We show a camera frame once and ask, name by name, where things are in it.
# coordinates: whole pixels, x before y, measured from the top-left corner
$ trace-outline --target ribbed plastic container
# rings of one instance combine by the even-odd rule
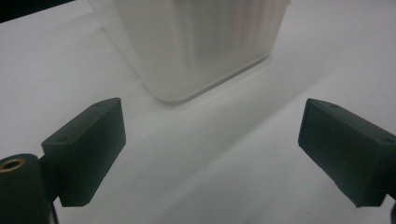
[[[289,0],[90,0],[158,99],[189,99],[261,62]]]

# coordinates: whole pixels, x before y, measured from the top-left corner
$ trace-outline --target white tabletop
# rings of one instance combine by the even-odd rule
[[[308,97],[396,133],[395,12],[292,1],[269,59],[184,104],[151,97],[85,0],[1,23],[0,158],[120,97],[127,145],[61,223],[389,223],[393,199],[355,208],[297,138]]]

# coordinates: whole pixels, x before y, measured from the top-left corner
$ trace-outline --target screw hole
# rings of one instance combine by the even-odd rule
[[[65,142],[65,141],[67,141],[67,137],[60,137],[60,138],[58,138],[57,140],[56,140],[56,142],[58,142],[58,143],[62,143],[62,142]]]
[[[388,137],[384,137],[384,138],[382,138],[385,142],[387,142],[387,143],[395,143],[395,140],[393,140],[393,139],[391,139],[391,138],[388,138]]]
[[[6,161],[0,165],[0,173],[10,172],[16,170],[25,164],[25,159],[18,158],[10,161]]]

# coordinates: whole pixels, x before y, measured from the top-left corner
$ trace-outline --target white surface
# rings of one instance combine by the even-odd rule
[[[185,104],[154,100],[85,1],[0,24],[0,157],[97,101],[122,99],[127,145],[61,223],[389,223],[356,209],[298,148],[307,97],[396,133],[396,2],[300,0],[265,63]]]

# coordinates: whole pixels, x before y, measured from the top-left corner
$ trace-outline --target white container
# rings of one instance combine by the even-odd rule
[[[183,101],[261,62],[289,0],[90,0],[149,91]]]

